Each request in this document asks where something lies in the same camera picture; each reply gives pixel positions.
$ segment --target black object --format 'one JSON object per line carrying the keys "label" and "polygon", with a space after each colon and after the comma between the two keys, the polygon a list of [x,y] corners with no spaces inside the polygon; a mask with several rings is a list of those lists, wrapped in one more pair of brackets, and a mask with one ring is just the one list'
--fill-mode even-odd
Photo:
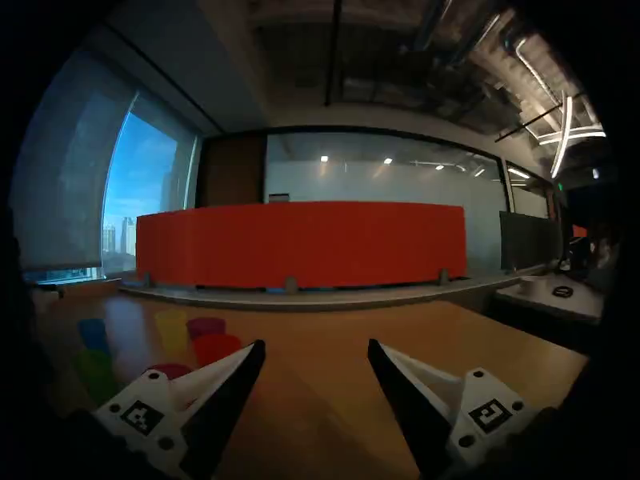
{"label": "black object", "polygon": [[338,56],[338,34],[342,16],[342,0],[334,0],[334,12],[331,19],[331,40],[329,44],[329,62],[326,66],[325,106],[331,105],[331,91],[334,88],[334,71]]}
{"label": "black object", "polygon": [[500,212],[502,268],[519,270],[562,255],[560,225],[547,218]]}
{"label": "black object", "polygon": [[210,480],[265,361],[263,340],[182,428],[187,451],[180,467],[193,480]]}
{"label": "black object", "polygon": [[378,340],[369,340],[368,358],[422,478],[438,477],[451,465],[445,450],[451,425],[398,370]]}
{"label": "black object", "polygon": [[574,294],[574,289],[572,289],[570,286],[560,285],[560,286],[556,286],[554,288],[554,291],[551,292],[551,294],[555,297],[569,298],[571,295]]}

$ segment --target orange partition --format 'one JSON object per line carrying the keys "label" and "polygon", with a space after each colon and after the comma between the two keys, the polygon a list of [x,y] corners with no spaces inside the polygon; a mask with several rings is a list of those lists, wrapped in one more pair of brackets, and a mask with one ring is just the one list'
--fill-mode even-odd
{"label": "orange partition", "polygon": [[464,276],[464,210],[396,202],[216,206],[138,217],[138,275],[171,285],[301,288]]}

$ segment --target blue cup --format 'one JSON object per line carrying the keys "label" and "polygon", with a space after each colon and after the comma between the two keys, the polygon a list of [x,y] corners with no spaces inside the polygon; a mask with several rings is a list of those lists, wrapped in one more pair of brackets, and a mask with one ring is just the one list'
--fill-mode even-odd
{"label": "blue cup", "polygon": [[105,321],[101,318],[87,318],[78,322],[78,332],[88,350],[98,350],[111,358],[111,349],[106,339]]}

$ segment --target glass wall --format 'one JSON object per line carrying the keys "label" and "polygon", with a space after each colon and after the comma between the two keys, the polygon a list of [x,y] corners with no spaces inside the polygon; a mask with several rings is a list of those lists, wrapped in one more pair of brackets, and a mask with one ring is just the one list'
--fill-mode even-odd
{"label": "glass wall", "polygon": [[[500,272],[499,212],[507,209],[498,162],[466,150],[384,134],[272,134],[265,202],[417,202],[465,211],[467,271]],[[420,238],[407,245],[420,247]]]}
{"label": "glass wall", "polygon": [[506,167],[514,194],[515,213],[555,220],[551,184],[511,162],[507,162]]}

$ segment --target window blind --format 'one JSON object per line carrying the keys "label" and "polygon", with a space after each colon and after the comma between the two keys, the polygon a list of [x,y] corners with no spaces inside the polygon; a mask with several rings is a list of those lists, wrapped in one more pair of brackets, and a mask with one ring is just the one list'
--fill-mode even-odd
{"label": "window blind", "polygon": [[45,92],[10,192],[24,270],[100,266],[105,182],[134,96],[135,88],[85,51]]}

